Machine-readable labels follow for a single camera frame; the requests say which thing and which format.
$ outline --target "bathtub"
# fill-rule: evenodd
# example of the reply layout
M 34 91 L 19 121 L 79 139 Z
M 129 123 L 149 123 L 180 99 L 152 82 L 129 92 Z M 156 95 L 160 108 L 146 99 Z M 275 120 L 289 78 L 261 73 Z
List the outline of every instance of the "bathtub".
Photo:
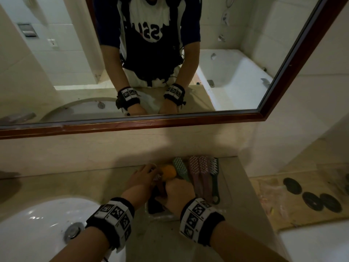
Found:
M 202 49 L 196 73 L 216 111 L 256 109 L 273 81 L 237 49 Z

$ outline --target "black disc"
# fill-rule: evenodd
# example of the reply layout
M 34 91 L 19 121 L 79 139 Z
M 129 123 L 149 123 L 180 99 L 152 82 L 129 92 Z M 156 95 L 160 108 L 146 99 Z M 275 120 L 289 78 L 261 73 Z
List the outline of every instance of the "black disc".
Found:
M 320 200 L 320 198 L 310 192 L 304 192 L 302 195 L 302 198 L 304 200 L 304 202 L 306 203 L 306 205 L 313 209 L 314 211 L 322 211 L 324 208 L 324 204 L 322 203 L 322 201 Z
M 336 213 L 342 211 L 342 205 L 339 203 L 339 201 L 335 197 L 329 194 L 323 193 L 320 195 L 320 199 L 323 202 L 324 206 L 328 208 L 330 211 L 333 211 Z
M 283 181 L 283 184 L 292 194 L 299 195 L 300 193 L 302 193 L 302 187 L 296 180 L 292 178 L 286 177 Z

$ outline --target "yellow sponge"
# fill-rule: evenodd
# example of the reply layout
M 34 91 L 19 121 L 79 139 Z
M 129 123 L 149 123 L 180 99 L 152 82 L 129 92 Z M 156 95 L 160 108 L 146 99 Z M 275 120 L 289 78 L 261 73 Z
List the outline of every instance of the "yellow sponge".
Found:
M 175 167 L 171 164 L 161 167 L 161 171 L 162 171 L 162 181 L 164 182 L 166 180 L 175 178 L 177 175 Z

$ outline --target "wire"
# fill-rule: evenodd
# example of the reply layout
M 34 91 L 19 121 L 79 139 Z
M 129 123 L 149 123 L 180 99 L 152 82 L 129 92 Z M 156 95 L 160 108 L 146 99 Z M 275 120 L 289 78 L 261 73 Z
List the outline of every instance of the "wire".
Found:
M 233 3 L 234 3 L 235 0 L 232 0 L 230 4 L 228 4 L 228 0 L 225 1 L 225 4 L 226 4 L 226 8 L 230 8 L 233 6 Z

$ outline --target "wooden mirror frame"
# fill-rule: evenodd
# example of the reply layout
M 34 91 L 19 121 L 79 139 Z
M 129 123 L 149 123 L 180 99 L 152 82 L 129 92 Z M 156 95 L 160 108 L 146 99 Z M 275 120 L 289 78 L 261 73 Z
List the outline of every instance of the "wooden mirror frame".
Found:
M 216 111 L 195 114 L 7 125 L 0 126 L 0 139 L 265 121 L 347 1 L 348 0 L 319 0 L 256 110 Z M 93 11 L 91 11 L 91 4 L 89 4 L 88 0 L 87 4 L 90 13 L 93 13 Z

